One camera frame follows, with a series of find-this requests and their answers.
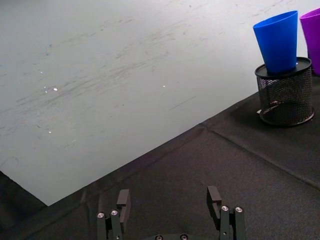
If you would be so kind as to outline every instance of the blue cup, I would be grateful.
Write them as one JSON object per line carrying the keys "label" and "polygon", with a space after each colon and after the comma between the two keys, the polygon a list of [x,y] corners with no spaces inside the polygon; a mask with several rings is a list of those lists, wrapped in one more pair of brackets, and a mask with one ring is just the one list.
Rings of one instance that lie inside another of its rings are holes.
{"label": "blue cup", "polygon": [[271,74],[296,67],[298,11],[270,17],[253,26],[266,70]]}

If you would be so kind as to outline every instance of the plastic cup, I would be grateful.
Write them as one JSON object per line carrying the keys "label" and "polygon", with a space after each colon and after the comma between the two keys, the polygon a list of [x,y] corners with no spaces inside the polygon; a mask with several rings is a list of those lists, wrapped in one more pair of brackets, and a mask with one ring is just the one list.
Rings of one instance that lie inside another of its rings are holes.
{"label": "plastic cup", "polygon": [[308,57],[312,60],[312,67],[320,75],[320,8],[310,11],[300,17]]}
{"label": "plastic cup", "polygon": [[268,18],[255,24],[253,30],[269,73],[283,73],[296,67],[298,11]]}

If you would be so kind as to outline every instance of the black mesh container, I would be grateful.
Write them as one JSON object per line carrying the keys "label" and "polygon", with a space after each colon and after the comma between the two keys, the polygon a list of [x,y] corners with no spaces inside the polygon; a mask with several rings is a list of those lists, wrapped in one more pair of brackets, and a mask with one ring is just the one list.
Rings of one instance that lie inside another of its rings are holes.
{"label": "black mesh container", "polygon": [[266,66],[255,70],[261,112],[265,123],[290,127],[310,120],[315,112],[312,107],[311,60],[298,57],[296,68],[270,74]]}

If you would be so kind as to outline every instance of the black tablecloth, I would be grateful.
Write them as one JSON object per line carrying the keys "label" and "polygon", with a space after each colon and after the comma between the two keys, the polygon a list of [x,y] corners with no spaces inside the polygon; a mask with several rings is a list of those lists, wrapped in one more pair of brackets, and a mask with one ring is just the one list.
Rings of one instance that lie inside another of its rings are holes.
{"label": "black tablecloth", "polygon": [[312,121],[262,123],[258,94],[16,224],[0,239],[94,240],[96,213],[130,189],[126,240],[189,233],[218,238],[206,206],[217,186],[228,206],[245,209],[250,240],[320,239],[320,88]]}

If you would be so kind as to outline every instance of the purple cup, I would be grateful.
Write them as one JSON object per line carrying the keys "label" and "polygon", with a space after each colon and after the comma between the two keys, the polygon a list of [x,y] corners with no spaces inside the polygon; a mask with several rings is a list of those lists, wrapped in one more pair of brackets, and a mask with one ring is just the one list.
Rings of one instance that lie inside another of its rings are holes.
{"label": "purple cup", "polygon": [[320,8],[310,11],[300,17],[308,57],[312,60],[312,67],[320,75]]}

